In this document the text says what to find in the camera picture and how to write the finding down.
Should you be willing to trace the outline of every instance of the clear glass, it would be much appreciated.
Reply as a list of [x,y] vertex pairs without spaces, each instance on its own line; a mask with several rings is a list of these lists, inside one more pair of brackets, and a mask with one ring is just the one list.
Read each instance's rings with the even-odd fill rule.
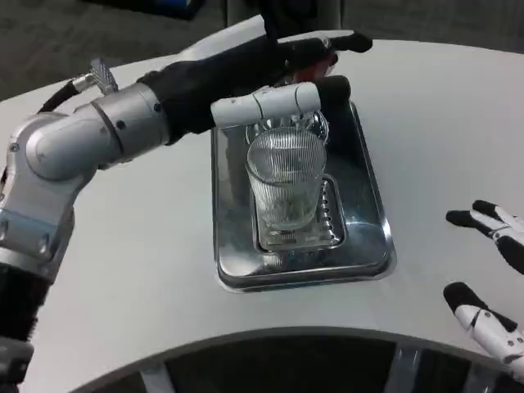
[[247,173],[258,219],[275,229],[305,226],[315,214],[326,150],[309,131],[270,129],[250,145]]
[[324,145],[328,142],[329,123],[321,111],[315,111],[281,119],[264,119],[257,124],[248,125],[246,126],[247,144],[250,145],[262,133],[279,127],[305,129],[315,134]]

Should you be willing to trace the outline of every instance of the metal tray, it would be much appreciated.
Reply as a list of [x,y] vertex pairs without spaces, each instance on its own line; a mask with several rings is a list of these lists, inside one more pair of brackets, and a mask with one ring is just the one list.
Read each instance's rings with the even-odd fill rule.
[[215,261],[226,288],[261,291],[379,279],[394,268],[395,248],[355,105],[323,113],[330,124],[326,179],[335,184],[343,226],[336,244],[261,241],[245,169],[245,128],[211,133]]

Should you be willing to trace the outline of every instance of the gray carpet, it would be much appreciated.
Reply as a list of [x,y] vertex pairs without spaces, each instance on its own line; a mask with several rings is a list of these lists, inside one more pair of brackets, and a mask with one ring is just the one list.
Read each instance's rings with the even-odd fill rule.
[[[346,0],[344,25],[374,38],[524,52],[523,10],[521,0]],[[176,53],[222,26],[219,0],[193,21],[80,0],[0,0],[0,100],[81,74],[95,56],[116,66]]]

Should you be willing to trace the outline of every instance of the cable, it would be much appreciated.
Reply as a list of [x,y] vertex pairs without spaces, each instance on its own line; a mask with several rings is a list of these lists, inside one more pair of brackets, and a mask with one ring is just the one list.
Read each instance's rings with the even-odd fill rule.
[[51,98],[49,98],[38,113],[42,112],[52,112],[61,104],[69,100],[70,98],[76,96],[80,92],[75,88],[73,80],[70,80],[64,87],[54,93]]

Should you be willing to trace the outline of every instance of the round table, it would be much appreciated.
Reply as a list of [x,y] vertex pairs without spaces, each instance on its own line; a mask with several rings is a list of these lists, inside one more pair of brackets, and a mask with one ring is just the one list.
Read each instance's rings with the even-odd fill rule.
[[[115,77],[125,86],[175,59],[125,65]],[[225,291],[213,256],[208,133],[100,171],[75,205],[22,391],[70,391],[97,378],[100,386],[217,337],[305,331],[420,339],[481,360],[444,286],[464,281],[522,321],[524,277],[445,213],[485,199],[524,217],[523,69],[521,55],[435,43],[376,41],[368,53],[341,54],[335,74],[352,83],[397,253],[393,273],[378,281]],[[0,104],[0,151],[58,86]]]

